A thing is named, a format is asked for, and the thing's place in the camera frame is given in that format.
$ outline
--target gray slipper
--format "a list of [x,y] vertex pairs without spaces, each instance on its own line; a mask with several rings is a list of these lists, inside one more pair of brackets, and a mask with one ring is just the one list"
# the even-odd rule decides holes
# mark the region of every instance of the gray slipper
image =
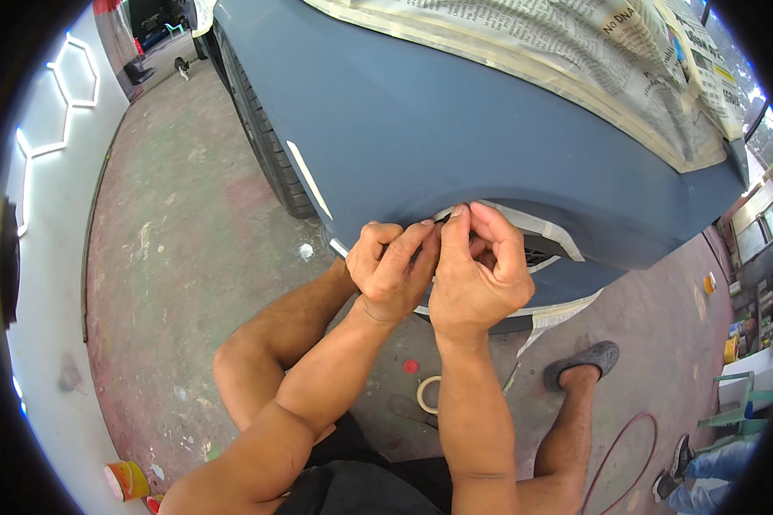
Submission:
[[559,386],[558,378],[567,368],[577,365],[595,365],[601,371],[601,377],[604,377],[617,361],[618,345],[608,340],[598,342],[598,344],[582,350],[575,356],[559,359],[547,365],[544,369],[544,387],[548,391],[564,391]]

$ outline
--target sneaker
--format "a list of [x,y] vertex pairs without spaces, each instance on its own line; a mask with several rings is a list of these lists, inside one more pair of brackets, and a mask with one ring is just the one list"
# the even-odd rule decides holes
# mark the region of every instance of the sneaker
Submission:
[[657,503],[662,502],[670,497],[673,490],[677,488],[679,488],[679,484],[673,480],[673,477],[670,476],[667,469],[662,470],[659,477],[656,478],[655,483],[653,483],[653,496],[655,497],[655,501]]
[[676,483],[681,483],[684,480],[684,470],[688,468],[692,459],[693,451],[690,450],[690,435],[685,434],[679,440],[679,445],[676,446],[676,452],[673,454],[671,476],[673,476],[673,480]]

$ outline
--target hand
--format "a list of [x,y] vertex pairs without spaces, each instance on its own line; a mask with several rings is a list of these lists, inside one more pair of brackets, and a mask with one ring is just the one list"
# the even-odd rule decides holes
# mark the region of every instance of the hand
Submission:
[[[478,235],[472,242],[471,230]],[[487,330],[522,308],[535,291],[521,232],[482,203],[455,206],[441,229],[441,259],[429,297],[439,342],[485,341]]]
[[[421,246],[414,262],[410,258]],[[402,229],[371,221],[346,256],[364,310],[375,321],[396,324],[412,313],[432,282],[441,242],[432,220]]]

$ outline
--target hose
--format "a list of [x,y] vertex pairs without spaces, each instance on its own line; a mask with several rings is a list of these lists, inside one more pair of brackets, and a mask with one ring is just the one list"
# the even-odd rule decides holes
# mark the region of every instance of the hose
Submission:
[[616,437],[615,441],[613,441],[612,445],[610,446],[610,449],[607,451],[607,454],[604,455],[604,461],[601,462],[601,466],[598,468],[598,471],[595,473],[595,477],[593,478],[593,483],[590,484],[590,489],[587,490],[587,497],[584,498],[584,504],[581,505],[581,513],[580,515],[584,515],[584,513],[587,511],[587,504],[589,503],[590,496],[593,495],[593,491],[595,490],[596,482],[598,482],[598,477],[601,475],[602,470],[604,470],[604,465],[607,463],[607,459],[610,457],[610,453],[612,453],[612,450],[616,448],[616,444],[619,440],[621,440],[621,437],[624,435],[624,433],[627,432],[627,428],[632,426],[635,422],[638,420],[649,417],[650,420],[653,421],[653,447],[649,451],[649,456],[647,457],[647,462],[644,465],[644,468],[641,469],[641,472],[639,472],[639,475],[636,477],[636,480],[633,481],[633,484],[630,485],[630,488],[628,488],[624,494],[621,494],[621,497],[619,497],[615,503],[610,504],[610,506],[605,509],[603,512],[599,513],[599,515],[604,515],[605,513],[609,512],[613,508],[616,507],[617,504],[619,504],[621,501],[624,500],[625,497],[627,497],[627,494],[630,492],[631,489],[635,488],[636,485],[638,485],[639,479],[641,479],[641,476],[644,475],[644,473],[647,471],[647,467],[649,466],[649,461],[653,458],[653,454],[655,453],[655,444],[659,440],[659,421],[653,417],[652,414],[648,412],[639,413],[635,417],[631,418],[630,421],[627,423],[624,428],[622,428],[621,432]]

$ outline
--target masking tape roll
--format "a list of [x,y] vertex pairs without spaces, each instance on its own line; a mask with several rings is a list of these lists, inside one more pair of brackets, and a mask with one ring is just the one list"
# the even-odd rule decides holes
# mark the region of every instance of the masking tape roll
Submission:
[[418,405],[421,406],[424,411],[433,415],[438,414],[438,408],[431,408],[427,406],[427,403],[423,402],[423,390],[426,389],[426,387],[429,386],[431,382],[435,381],[441,381],[441,376],[427,377],[421,382],[420,385],[418,385],[418,390],[415,392],[415,398],[418,400]]

